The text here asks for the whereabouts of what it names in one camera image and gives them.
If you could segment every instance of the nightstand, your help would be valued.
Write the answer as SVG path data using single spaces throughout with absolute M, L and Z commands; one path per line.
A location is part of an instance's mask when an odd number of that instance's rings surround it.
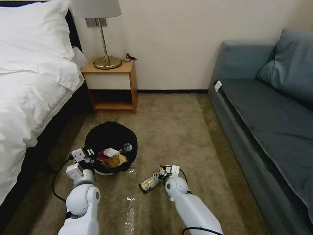
M 82 68 L 82 73 L 94 111 L 136 113 L 138 95 L 135 62 L 122 61 L 120 67 L 102 70 L 94 67 L 93 60 L 94 58 Z

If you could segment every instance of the white wall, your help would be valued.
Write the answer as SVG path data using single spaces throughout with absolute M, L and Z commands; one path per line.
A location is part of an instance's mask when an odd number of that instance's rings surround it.
M 119 2 L 122 15 L 108 19 L 106 44 L 112 55 L 138 58 L 139 89 L 207 89 L 223 40 L 278 40 L 284 27 L 313 29 L 312 0 Z M 74 20 L 86 57 L 102 56 L 99 29 Z

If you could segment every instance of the sofa seat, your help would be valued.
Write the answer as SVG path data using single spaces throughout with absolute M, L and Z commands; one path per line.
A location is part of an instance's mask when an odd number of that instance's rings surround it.
M 313 218 L 313 111 L 257 79 L 220 79 L 228 100 Z

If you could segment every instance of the baseboard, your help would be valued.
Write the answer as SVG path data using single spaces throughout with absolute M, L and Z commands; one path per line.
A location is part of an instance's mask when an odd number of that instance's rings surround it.
M 138 93 L 143 94 L 206 94 L 205 90 L 137 90 Z

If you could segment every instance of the sofa armrest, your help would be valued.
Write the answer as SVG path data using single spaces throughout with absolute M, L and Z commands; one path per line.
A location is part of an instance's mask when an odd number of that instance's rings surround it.
M 219 79 L 254 79 L 274 57 L 276 42 L 228 40 L 222 42 L 212 82 Z

